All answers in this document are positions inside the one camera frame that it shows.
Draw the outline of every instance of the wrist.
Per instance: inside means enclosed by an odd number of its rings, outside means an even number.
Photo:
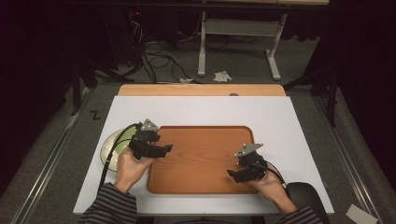
[[[129,190],[131,189],[131,187],[129,185],[123,184],[120,181],[114,182],[114,187],[116,189],[118,189],[123,194],[127,194],[129,192]]]
[[[294,213],[298,210],[297,206],[291,201],[289,197],[277,198],[273,201],[274,205],[279,210],[282,217]]]

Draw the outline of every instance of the person's left hand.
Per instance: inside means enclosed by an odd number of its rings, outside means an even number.
[[[146,158],[142,161],[134,157],[134,153],[129,147],[126,147],[119,155],[117,163],[117,178],[114,187],[122,193],[129,192],[131,187],[142,177],[146,169],[155,161],[152,158]]]

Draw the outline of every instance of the cable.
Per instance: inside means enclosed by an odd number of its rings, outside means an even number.
[[[137,42],[137,44],[140,44],[140,42],[142,41],[142,37],[143,37],[143,29],[142,29],[142,27],[140,26],[140,24],[137,23],[137,22],[135,22],[135,21],[131,21],[131,25],[132,25],[132,24],[135,26],[135,28],[134,28],[134,36],[136,35],[137,28],[140,29],[139,41]],[[130,38],[131,38],[131,40],[132,40],[133,42],[134,42],[134,36],[130,36]]]
[[[114,79],[118,80],[118,81],[122,81],[122,82],[134,82],[134,79],[129,79],[123,76],[120,76],[120,74],[112,71],[111,69],[108,69],[106,67],[103,67],[102,65],[98,64],[98,63],[94,63],[91,60],[88,59],[83,59],[84,62],[86,62],[88,65],[90,65],[91,67],[98,69],[102,72],[104,72],[105,74],[113,77]]]
[[[154,52],[151,52],[151,53],[146,53],[148,48],[150,48],[152,46],[159,46],[160,49],[158,49],[158,50],[156,50]],[[181,72],[183,73],[184,77],[186,77],[188,79],[192,79],[190,76],[187,75],[187,73],[184,70],[184,68],[179,63],[177,63],[176,60],[173,57],[169,56],[168,54],[163,53],[163,49],[164,49],[163,45],[161,45],[158,42],[151,42],[151,43],[146,45],[146,47],[145,47],[145,56],[147,54],[147,55],[152,57],[150,60],[148,60],[147,56],[146,56],[146,59],[147,59],[148,64],[150,65],[150,68],[151,69],[152,68],[163,68],[166,65],[168,65],[169,63],[172,63],[171,71],[172,71],[172,76],[175,78],[175,80],[177,80],[178,82],[180,81],[180,78],[177,78],[176,75],[175,75],[175,67],[178,67],[181,70]],[[153,65],[154,61],[160,60],[160,59],[165,59],[165,62],[160,64],[160,65]],[[193,81],[193,83],[202,84],[201,82],[198,82],[198,81],[195,81],[195,80]]]
[[[179,43],[185,42],[185,41],[188,41],[188,40],[191,40],[191,39],[194,39],[194,38],[196,38],[196,37],[198,37],[198,36],[201,35],[201,34],[198,34],[198,35],[197,35],[197,31],[198,31],[198,28],[199,28],[199,24],[200,24],[201,19],[202,19],[202,13],[199,14],[198,22],[197,22],[197,25],[195,26],[195,30],[194,30],[194,32],[192,33],[192,35],[191,35],[190,37],[186,38],[186,39],[179,40],[179,41],[178,41]]]
[[[146,63],[148,64],[152,74],[149,72],[149,70],[147,69],[147,67],[143,64],[143,67],[145,68],[146,73],[148,74],[148,78],[151,80],[151,82],[153,84],[157,83],[157,76],[155,75],[154,69],[152,68],[151,64],[149,63],[148,57],[146,55],[146,51],[143,51],[143,56],[146,60]]]
[[[279,180],[282,183],[282,185],[285,184],[285,180],[283,179],[283,176],[280,174],[280,172],[277,170],[277,168],[271,162],[268,161],[267,163],[270,164],[272,167],[274,167],[274,169],[276,170],[277,173],[275,171],[273,171],[272,169],[270,169],[270,168],[267,168],[267,170],[269,170],[274,175],[276,175],[279,178]]]
[[[206,41],[206,46],[210,49],[222,49],[224,47],[226,47],[228,45],[228,43],[230,42],[230,37],[229,36],[224,36],[224,35],[209,35],[210,37],[223,37],[225,39],[225,43],[223,43],[222,45],[220,45],[219,47],[210,47],[208,42]]]
[[[135,72],[137,72],[138,70],[140,70],[140,68],[142,67],[142,64],[143,64],[143,60],[142,60],[142,58],[139,58],[138,61],[135,64],[134,68],[132,68],[131,70],[129,70],[128,72],[126,72],[124,74],[119,74],[119,73],[116,73],[116,72],[114,72],[114,71],[112,71],[110,69],[107,69],[106,71],[103,71],[103,72],[106,73],[107,75],[109,75],[109,77],[102,76],[102,75],[97,74],[97,73],[95,73],[95,75],[97,77],[99,77],[99,78],[102,78],[102,79],[107,79],[107,80],[109,80],[109,79],[118,79],[118,80],[120,80],[119,78],[116,78],[115,75],[118,75],[120,77],[128,77],[128,76],[134,74]]]

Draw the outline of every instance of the wooden edge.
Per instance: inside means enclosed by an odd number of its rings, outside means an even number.
[[[286,96],[278,84],[126,84],[119,96]]]

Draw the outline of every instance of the striped sleeve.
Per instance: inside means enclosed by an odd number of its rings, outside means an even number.
[[[307,206],[280,219],[278,224],[321,224],[317,214]]]
[[[136,197],[104,184],[78,223],[136,223]]]

